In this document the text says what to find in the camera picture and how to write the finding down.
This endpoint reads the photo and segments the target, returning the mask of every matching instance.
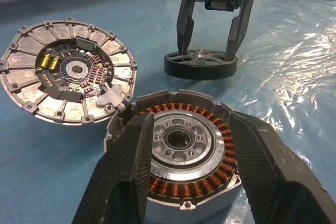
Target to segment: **circuit board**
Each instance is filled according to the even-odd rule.
[[[103,56],[70,44],[48,48],[40,66],[59,91],[78,92],[83,98],[101,94],[101,86],[113,77],[113,67]]]

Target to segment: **electronic component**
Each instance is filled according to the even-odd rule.
[[[49,69],[50,70],[55,70],[57,63],[59,62],[59,57],[55,57],[53,61],[51,62]]]
[[[51,57],[50,54],[44,55],[43,60],[42,60],[41,65],[40,65],[42,68],[47,68],[50,57]]]
[[[14,60],[18,51],[24,65]],[[138,68],[115,34],[73,18],[19,28],[0,63],[1,83],[12,100],[40,119],[66,125],[100,122],[124,108],[98,105],[98,97],[105,84],[120,85],[118,101],[127,104]]]

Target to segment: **black device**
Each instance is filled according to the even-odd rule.
[[[182,0],[177,18],[177,47],[164,57],[164,69],[169,75],[193,80],[213,80],[234,75],[237,69],[235,56],[242,43],[254,0]],[[226,51],[188,50],[194,21],[192,19],[195,2],[204,2],[208,10],[233,12],[240,8],[239,15],[232,21]]]
[[[256,224],[336,223],[336,204],[268,123],[228,119]],[[144,223],[154,116],[133,117],[98,162],[72,224]]]

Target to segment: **blue plastic sheet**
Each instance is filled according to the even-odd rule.
[[[135,96],[163,89],[212,95],[270,123],[336,200],[336,1],[255,0],[235,76],[167,76],[181,0],[32,0],[0,6],[0,51],[16,29],[73,17],[113,31],[139,64]],[[196,4],[190,48],[223,50],[235,13]],[[71,223],[103,154],[107,122],[68,127],[17,107],[0,89],[0,223]],[[227,214],[205,223],[254,223],[244,191]]]

